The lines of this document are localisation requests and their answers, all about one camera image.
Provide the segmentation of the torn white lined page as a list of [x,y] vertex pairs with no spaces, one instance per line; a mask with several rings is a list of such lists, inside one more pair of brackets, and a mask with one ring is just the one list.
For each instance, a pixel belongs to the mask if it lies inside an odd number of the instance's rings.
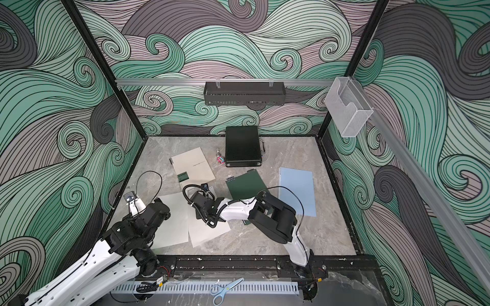
[[156,231],[153,249],[174,246],[188,242],[188,208],[182,193],[160,196],[159,199],[170,209],[170,218]]

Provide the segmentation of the beige spiral notebook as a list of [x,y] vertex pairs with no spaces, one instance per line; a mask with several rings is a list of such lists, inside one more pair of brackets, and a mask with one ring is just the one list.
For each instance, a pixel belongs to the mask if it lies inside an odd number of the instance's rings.
[[169,161],[181,190],[187,185],[206,184],[216,178],[200,147],[171,157]]

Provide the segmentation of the dark green spiral notebook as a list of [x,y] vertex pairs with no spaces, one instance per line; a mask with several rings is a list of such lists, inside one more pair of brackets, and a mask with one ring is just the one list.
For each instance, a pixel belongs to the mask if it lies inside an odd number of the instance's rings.
[[234,202],[223,211],[225,219],[244,220],[246,225],[250,224],[248,216],[255,207],[254,198],[260,191],[266,189],[262,178],[255,169],[252,169],[245,174],[227,179],[226,184]]

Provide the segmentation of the light blue spiral notebook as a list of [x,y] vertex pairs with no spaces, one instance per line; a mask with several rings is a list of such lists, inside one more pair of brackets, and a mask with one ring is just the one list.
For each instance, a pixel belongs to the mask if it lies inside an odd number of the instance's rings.
[[279,199],[296,210],[298,215],[316,217],[313,173],[281,167],[279,169]]

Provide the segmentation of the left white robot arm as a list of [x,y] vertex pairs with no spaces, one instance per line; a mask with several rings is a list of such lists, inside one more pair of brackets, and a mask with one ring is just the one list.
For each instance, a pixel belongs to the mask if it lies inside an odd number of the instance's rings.
[[9,305],[91,305],[138,275],[154,276],[160,263],[149,245],[169,218],[170,209],[162,201],[144,205],[137,200],[134,210],[79,261],[30,295],[14,297]]

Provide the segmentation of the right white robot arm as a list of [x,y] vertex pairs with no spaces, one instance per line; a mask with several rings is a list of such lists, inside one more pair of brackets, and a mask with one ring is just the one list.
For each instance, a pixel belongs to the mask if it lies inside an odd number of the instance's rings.
[[269,190],[262,189],[246,200],[231,200],[216,197],[207,184],[188,184],[182,194],[197,219],[209,228],[232,220],[249,221],[270,240],[283,245],[294,265],[306,268],[311,251],[299,233],[303,219],[297,219],[296,210]]

